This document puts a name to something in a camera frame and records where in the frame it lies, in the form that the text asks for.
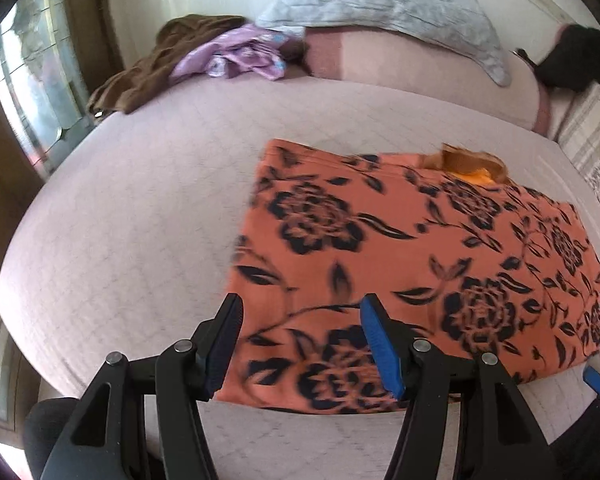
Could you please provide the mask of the orange black floral garment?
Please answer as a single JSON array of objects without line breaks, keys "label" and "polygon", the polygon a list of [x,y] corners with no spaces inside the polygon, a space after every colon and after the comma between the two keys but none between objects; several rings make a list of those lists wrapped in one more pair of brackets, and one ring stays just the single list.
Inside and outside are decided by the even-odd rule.
[{"label": "orange black floral garment", "polygon": [[417,154],[263,151],[227,288],[244,322],[224,402],[309,414],[391,411],[358,306],[451,356],[492,352],[517,382],[600,350],[600,260],[572,205]]}]

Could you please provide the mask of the pink quilted bed cover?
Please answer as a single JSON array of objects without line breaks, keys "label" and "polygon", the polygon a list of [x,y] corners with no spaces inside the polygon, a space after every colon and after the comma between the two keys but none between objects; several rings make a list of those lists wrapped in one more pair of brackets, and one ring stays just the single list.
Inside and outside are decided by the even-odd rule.
[{"label": "pink quilted bed cover", "polygon": [[[533,188],[576,208],[600,260],[600,203],[542,136],[368,84],[202,77],[105,119],[20,222],[2,265],[0,312],[44,379],[80,396],[109,352],[154,356],[215,314],[273,140],[340,156],[417,154],[430,169]],[[592,356],[520,382],[547,438],[592,401],[581,379]],[[309,414],[219,393],[201,418],[223,479],[379,479],[402,418],[397,405]]]}]

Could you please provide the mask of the striped floral pillow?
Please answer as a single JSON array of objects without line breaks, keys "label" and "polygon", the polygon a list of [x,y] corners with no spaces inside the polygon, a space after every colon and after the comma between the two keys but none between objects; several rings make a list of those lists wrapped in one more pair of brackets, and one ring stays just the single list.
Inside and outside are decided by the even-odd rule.
[{"label": "striped floral pillow", "polygon": [[557,142],[600,203],[600,84],[574,99]]}]

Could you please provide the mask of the pink maroon bolster cushion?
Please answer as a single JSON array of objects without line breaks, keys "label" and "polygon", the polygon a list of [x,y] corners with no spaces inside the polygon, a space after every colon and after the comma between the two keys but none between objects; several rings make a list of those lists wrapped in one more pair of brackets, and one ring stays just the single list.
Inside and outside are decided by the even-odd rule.
[{"label": "pink maroon bolster cushion", "polygon": [[475,61],[398,32],[308,28],[304,66],[318,78],[373,84],[449,102],[545,136],[550,98],[529,64],[505,55],[510,85],[500,87]]}]

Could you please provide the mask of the purple floral garment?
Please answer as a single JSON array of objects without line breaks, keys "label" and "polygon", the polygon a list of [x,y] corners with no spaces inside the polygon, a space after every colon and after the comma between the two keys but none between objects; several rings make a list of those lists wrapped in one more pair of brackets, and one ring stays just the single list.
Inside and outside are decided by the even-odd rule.
[{"label": "purple floral garment", "polygon": [[177,84],[199,74],[230,79],[244,73],[279,80],[285,77],[287,64],[302,53],[303,42],[298,37],[245,24],[188,52],[176,63],[168,81]]}]

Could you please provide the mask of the grey quilted pillow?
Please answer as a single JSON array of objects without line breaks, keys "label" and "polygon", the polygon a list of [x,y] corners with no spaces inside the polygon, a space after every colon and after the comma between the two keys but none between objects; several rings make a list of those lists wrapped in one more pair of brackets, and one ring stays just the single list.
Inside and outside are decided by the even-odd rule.
[{"label": "grey quilted pillow", "polygon": [[478,0],[274,0],[257,24],[400,32],[470,58],[500,87],[512,82],[500,38]]}]

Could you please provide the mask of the window with frame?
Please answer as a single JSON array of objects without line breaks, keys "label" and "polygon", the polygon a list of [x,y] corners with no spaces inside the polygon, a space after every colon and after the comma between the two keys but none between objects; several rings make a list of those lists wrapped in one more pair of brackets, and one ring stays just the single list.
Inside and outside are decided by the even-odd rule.
[{"label": "window with frame", "polygon": [[46,180],[96,127],[68,0],[0,0],[0,105]]}]

